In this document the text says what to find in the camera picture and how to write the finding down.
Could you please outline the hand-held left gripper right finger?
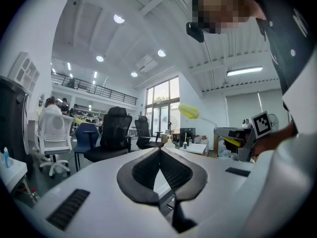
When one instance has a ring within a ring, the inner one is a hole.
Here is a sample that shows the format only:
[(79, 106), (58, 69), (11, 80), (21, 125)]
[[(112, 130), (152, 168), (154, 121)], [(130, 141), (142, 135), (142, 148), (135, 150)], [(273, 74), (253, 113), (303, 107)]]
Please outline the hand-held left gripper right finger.
[(161, 150), (160, 170), (175, 195), (172, 226), (183, 233), (234, 198), (253, 164)]

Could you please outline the yellow sponge brush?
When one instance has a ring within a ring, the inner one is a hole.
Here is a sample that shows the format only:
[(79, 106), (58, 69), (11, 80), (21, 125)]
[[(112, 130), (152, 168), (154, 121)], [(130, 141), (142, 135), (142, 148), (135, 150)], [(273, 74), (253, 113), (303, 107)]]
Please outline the yellow sponge brush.
[[(214, 128), (217, 128), (217, 123), (215, 123), (214, 121), (212, 121), (210, 119), (207, 119), (207, 118), (200, 116), (198, 109), (196, 109), (194, 107), (191, 107), (187, 104), (179, 104), (178, 110), (180, 111), (181, 114), (183, 114), (184, 116), (186, 116), (189, 119), (202, 119), (202, 120), (207, 121), (207, 122), (211, 123), (212, 125), (214, 125)], [(228, 136), (221, 136), (221, 137), (225, 141), (229, 142), (232, 145), (237, 146), (238, 148), (241, 146), (241, 143), (235, 139), (230, 139)]]

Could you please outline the person's right forearm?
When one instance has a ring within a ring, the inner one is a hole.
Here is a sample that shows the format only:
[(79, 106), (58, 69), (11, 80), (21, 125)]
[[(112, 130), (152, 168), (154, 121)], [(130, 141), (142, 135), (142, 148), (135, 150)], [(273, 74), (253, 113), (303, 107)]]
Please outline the person's right forearm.
[(274, 150), (281, 142), (296, 136), (297, 133), (296, 125), (292, 120), (284, 129), (272, 132), (257, 139), (253, 148), (253, 155), (258, 156), (264, 151)]

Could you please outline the clear soap dispenser bottle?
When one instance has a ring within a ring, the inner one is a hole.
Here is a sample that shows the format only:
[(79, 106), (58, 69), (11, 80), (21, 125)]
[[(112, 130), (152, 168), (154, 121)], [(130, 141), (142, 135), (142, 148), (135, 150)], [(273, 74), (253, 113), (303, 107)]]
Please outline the clear soap dispenser bottle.
[(164, 144), (165, 148), (175, 148), (175, 144), (173, 143), (172, 139), (171, 139), (171, 135), (167, 135), (167, 142)]

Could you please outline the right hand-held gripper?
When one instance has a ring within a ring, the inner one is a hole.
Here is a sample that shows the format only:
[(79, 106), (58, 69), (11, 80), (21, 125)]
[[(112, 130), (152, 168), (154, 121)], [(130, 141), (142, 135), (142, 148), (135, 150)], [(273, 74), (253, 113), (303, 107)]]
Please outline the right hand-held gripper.
[(242, 162), (250, 161), (256, 141), (271, 132), (272, 126), (267, 111), (243, 120), (242, 128), (217, 127), (214, 129), (214, 134), (220, 137), (246, 140), (243, 147), (238, 148), (238, 157)]

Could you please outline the white vanity sink top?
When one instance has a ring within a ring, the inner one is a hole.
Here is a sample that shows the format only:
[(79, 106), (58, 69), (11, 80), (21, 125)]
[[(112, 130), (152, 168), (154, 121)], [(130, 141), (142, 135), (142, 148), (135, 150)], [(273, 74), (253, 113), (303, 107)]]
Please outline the white vanity sink top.
[(205, 144), (191, 144), (184, 148), (184, 151), (204, 156), (206, 148), (207, 146)]

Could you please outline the tall black cabinet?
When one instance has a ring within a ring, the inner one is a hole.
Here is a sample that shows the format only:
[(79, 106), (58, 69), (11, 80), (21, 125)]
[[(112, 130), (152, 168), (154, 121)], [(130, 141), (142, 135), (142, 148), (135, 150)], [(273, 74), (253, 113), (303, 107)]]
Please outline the tall black cabinet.
[(27, 104), (29, 95), (18, 83), (0, 76), (0, 152), (4, 148), (15, 160), (30, 165), (27, 138)]

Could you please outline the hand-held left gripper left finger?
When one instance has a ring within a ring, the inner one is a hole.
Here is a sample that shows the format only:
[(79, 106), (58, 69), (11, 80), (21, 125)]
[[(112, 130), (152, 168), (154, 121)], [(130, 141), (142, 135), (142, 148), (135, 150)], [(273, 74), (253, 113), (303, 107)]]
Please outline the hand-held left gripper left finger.
[(173, 238), (154, 184), (159, 150), (88, 165), (49, 190), (34, 211), (61, 238)]

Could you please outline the black mesh office chair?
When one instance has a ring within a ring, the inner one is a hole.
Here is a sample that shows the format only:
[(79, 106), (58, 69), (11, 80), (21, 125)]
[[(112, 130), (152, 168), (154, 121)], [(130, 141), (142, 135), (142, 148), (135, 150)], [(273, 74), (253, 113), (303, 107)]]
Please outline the black mesh office chair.
[(138, 133), (138, 140), (136, 145), (139, 149), (144, 150), (148, 148), (163, 147), (164, 143), (158, 142), (158, 138), (161, 135), (161, 131), (156, 132), (155, 141), (151, 141), (149, 123), (146, 116), (139, 115), (138, 119), (135, 120), (135, 126)]
[(100, 146), (85, 152), (84, 157), (95, 163), (129, 153), (132, 137), (128, 131), (131, 122), (132, 116), (127, 114), (125, 108), (110, 108), (104, 116)]

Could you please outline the white rectangular counter slab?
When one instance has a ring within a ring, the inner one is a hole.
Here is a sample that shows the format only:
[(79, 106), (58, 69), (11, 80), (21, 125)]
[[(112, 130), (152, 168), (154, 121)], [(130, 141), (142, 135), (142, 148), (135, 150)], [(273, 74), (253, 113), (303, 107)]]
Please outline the white rectangular counter slab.
[(24, 162), (9, 158), (10, 167), (5, 166), (4, 155), (0, 153), (0, 178), (2, 179), (9, 193), (20, 184), (26, 181), (28, 172), (27, 165)]

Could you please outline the tall glass window door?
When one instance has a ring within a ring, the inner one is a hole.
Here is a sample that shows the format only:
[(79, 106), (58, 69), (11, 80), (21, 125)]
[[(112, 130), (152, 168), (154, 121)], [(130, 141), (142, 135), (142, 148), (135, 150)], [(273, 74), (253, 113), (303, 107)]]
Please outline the tall glass window door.
[(173, 116), (177, 119), (178, 126), (176, 132), (180, 129), (180, 104), (179, 79), (175, 77), (147, 89), (145, 116), (148, 119), (149, 131), (151, 136), (156, 136), (157, 131), (165, 133), (161, 122), (166, 116)]

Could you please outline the person's black shirt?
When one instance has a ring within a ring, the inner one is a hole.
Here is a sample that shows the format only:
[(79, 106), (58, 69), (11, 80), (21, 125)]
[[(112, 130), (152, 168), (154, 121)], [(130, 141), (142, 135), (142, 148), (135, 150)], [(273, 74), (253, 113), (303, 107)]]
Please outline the person's black shirt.
[(257, 19), (285, 93), (302, 72), (317, 44), (317, 0), (255, 0), (266, 19)]

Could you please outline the ceiling air conditioner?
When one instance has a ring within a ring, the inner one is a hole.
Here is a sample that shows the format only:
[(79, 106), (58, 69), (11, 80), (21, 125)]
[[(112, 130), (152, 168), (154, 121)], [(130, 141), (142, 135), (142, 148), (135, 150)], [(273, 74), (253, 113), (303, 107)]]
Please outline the ceiling air conditioner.
[(137, 63), (136, 67), (137, 69), (142, 72), (146, 73), (153, 68), (155, 68), (158, 65), (158, 63), (153, 59), (150, 55), (145, 55), (143, 58), (141, 58)]

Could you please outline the small blue bottle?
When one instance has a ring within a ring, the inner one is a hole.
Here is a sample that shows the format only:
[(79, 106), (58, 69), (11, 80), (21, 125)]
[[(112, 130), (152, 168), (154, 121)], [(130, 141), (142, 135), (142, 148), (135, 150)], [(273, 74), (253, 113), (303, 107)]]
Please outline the small blue bottle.
[(12, 166), (12, 161), (11, 158), (9, 156), (9, 152), (8, 149), (5, 147), (4, 148), (4, 153), (3, 153), (3, 157), (4, 157), (4, 164), (7, 168), (10, 168)]

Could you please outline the black balcony railing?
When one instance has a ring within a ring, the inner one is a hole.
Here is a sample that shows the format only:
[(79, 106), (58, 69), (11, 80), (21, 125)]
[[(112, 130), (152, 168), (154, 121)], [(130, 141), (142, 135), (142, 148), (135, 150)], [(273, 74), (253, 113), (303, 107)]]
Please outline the black balcony railing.
[(51, 73), (52, 83), (64, 87), (68, 87), (70, 89), (75, 89), (83, 92), (87, 92), (90, 94), (102, 96), (108, 99), (116, 100), (119, 102), (136, 105), (137, 98), (103, 87), (96, 84), (89, 83), (88, 81), (72, 78), (67, 75), (63, 75), (60, 73)]

